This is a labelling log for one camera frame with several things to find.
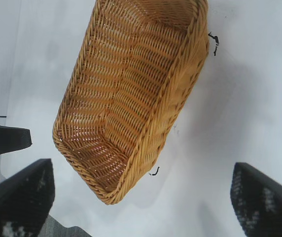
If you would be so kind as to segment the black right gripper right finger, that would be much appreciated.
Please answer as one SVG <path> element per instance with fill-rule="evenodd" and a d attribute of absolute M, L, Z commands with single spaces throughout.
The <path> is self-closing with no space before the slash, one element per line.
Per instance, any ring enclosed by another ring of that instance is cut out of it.
<path fill-rule="evenodd" d="M 282 237 L 282 185 L 245 162 L 234 165 L 230 200 L 247 237 Z"/>

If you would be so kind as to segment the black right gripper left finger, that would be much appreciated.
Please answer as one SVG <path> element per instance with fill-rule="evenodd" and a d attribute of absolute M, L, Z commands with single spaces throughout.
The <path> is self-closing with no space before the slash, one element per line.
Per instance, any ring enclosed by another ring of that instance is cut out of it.
<path fill-rule="evenodd" d="M 53 164 L 39 159 L 0 183 L 0 237 L 36 237 L 55 199 Z"/>

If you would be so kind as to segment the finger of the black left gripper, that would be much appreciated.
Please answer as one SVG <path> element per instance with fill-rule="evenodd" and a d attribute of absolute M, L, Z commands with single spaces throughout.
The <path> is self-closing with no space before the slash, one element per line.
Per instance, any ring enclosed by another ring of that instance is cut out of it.
<path fill-rule="evenodd" d="M 32 145 L 29 129 L 0 125 L 0 155 L 22 150 Z"/>

